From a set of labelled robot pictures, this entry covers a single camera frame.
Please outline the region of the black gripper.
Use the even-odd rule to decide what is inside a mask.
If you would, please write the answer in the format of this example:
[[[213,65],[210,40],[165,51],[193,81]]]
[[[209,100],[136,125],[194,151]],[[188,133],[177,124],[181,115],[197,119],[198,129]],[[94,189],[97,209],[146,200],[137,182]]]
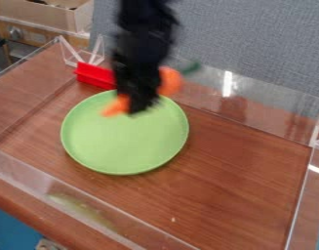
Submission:
[[[169,57],[180,25],[172,0],[120,0],[113,68],[118,93],[130,98],[129,114],[146,111],[158,104],[160,81],[133,81],[138,77],[158,78],[160,65]]]

